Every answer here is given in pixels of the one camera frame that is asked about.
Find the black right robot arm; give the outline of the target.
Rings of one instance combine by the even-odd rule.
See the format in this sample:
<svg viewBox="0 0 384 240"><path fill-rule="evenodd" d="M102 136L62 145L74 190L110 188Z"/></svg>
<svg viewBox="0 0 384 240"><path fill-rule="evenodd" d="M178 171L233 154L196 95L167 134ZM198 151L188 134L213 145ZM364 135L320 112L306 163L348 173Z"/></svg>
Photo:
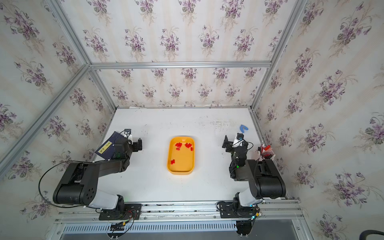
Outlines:
<svg viewBox="0 0 384 240"><path fill-rule="evenodd" d="M271 159L248 159L250 142L238 133L234 141L225 136L222 148L231 154L229 174L237 182L248 182L248 189L237 193L234 202L237 207L250 208L264 199L277 199L286 196L287 189L283 178Z"/></svg>

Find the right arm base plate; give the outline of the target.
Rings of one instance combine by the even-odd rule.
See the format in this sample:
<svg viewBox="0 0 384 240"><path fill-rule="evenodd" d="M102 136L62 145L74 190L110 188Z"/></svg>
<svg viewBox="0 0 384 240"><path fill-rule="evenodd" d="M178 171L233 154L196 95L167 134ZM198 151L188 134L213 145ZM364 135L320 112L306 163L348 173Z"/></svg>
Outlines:
<svg viewBox="0 0 384 240"><path fill-rule="evenodd" d="M216 203L221 219L255 219L260 215L258 206L243 207L239 203L219 201Z"/></svg>

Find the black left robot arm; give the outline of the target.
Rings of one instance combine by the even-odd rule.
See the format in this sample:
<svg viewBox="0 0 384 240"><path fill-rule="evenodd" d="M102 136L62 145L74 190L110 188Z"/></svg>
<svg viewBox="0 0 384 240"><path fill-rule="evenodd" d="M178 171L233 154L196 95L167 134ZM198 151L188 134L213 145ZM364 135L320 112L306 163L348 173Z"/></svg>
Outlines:
<svg viewBox="0 0 384 240"><path fill-rule="evenodd" d="M129 137L119 135L108 139L97 150L100 157L106 152L111 153L109 159L97 162L74 161L70 163L59 181L54 193L53 203L43 196L41 182L38 183L40 197L47 204L63 209L84 206L124 213L126 211L124 197L98 190L100 177L122 173L130 165L132 153L143 150L143 141L136 142Z"/></svg>

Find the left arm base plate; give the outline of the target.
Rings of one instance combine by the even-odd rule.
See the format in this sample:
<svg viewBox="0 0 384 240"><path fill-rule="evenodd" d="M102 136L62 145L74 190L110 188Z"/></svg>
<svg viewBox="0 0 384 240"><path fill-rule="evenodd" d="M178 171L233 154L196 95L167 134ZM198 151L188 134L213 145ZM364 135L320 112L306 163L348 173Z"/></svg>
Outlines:
<svg viewBox="0 0 384 240"><path fill-rule="evenodd" d="M101 210L99 221L123 221L140 218L142 204L125 204L123 210Z"/></svg>

